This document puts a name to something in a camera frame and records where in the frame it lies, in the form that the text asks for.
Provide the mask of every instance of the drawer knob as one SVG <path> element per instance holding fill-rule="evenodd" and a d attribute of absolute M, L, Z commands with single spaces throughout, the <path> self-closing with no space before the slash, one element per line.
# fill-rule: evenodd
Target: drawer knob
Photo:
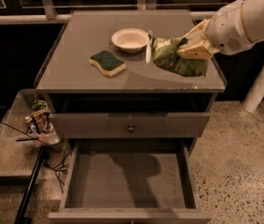
<path fill-rule="evenodd" d="M 130 133 L 132 133 L 132 132 L 135 131 L 135 127 L 134 127 L 134 125 L 133 125 L 132 123 L 129 125 L 129 127 L 128 127 L 128 131 L 129 131 Z"/>

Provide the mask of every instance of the closed drawer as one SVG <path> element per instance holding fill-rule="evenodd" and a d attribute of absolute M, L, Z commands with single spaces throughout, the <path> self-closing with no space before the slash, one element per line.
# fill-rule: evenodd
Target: closed drawer
<path fill-rule="evenodd" d="M 89 139 L 76 142 L 59 212 L 49 219 L 205 224 L 211 217 L 200 210 L 182 140 Z"/>
<path fill-rule="evenodd" d="M 200 137 L 209 113 L 52 114 L 68 138 Z"/>

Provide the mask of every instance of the gray tabletop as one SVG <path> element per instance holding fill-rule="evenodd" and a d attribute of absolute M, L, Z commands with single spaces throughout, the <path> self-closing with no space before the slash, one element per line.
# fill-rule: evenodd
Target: gray tabletop
<path fill-rule="evenodd" d="M 146 63 L 146 50 L 127 54 L 112 44 L 111 36 L 123 28 L 151 30 L 155 37 L 174 38 L 193 27 L 186 10 L 75 11 L 36 89 L 50 93 L 84 92 L 213 92 L 225 89 L 224 78 L 212 60 L 205 77 L 182 77 Z M 111 51 L 127 65 L 106 77 L 89 58 Z"/>

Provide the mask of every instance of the bottle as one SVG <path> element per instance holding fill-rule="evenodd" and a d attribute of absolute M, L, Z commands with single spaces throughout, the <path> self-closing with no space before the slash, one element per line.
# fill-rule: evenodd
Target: bottle
<path fill-rule="evenodd" d="M 31 116 L 25 117 L 25 123 L 28 125 L 29 133 L 38 133 L 37 126 Z"/>

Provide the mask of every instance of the black metal leg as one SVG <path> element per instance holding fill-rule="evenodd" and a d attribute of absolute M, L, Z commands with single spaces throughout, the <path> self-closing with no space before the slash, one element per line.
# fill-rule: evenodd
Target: black metal leg
<path fill-rule="evenodd" d="M 45 158 L 47 154 L 47 147 L 42 146 L 39 150 L 38 156 L 37 156 L 37 160 L 35 162 L 35 167 L 31 173 L 30 179 L 29 179 L 29 184 L 26 188 L 26 191 L 22 197 L 21 200 L 21 205 L 17 214 L 17 217 L 14 221 L 14 224 L 28 224 L 28 223 L 32 223 L 32 220 L 28 217 L 24 217 L 25 216 L 25 212 L 27 210 L 29 201 L 30 201 L 30 197 L 33 191 L 33 188 L 35 186 L 35 181 L 37 180 L 37 176 L 41 167 L 41 164 L 43 162 L 43 159 Z"/>

